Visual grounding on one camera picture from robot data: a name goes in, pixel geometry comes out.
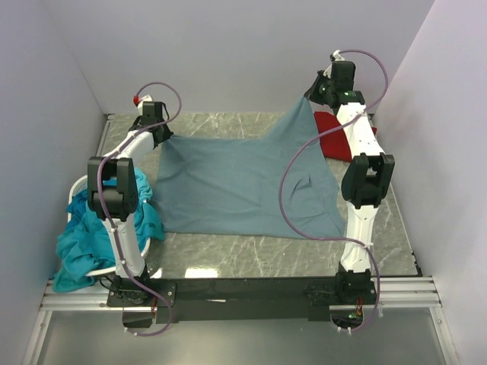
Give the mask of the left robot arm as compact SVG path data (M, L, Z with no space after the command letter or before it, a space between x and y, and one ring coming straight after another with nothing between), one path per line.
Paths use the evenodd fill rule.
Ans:
M120 306L162 304L164 298L152 288L145 259L138 246L135 212L139 204L135 168L146 154L172 135L166 126L166 104L150 96L136 97L138 116L127 136L111 152L88 161L88 207L102 221L115 258L115 277L110 297Z

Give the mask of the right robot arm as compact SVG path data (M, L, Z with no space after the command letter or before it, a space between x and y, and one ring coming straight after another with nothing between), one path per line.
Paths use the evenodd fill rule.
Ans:
M336 295L345 303L374 295L370 258L372 231L378 208L389 189L395 160L377 142L361 92L353 90L355 64L333 60L305 93L305 97L327 105L344 131L352 161L341 183L347 203L346 243L336 274Z

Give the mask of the grey-blue t shirt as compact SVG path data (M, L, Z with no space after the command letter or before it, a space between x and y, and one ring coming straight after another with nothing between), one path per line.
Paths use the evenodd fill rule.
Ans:
M167 232L342 236L339 186L299 99L258 139L175 135L161 149L152 204Z

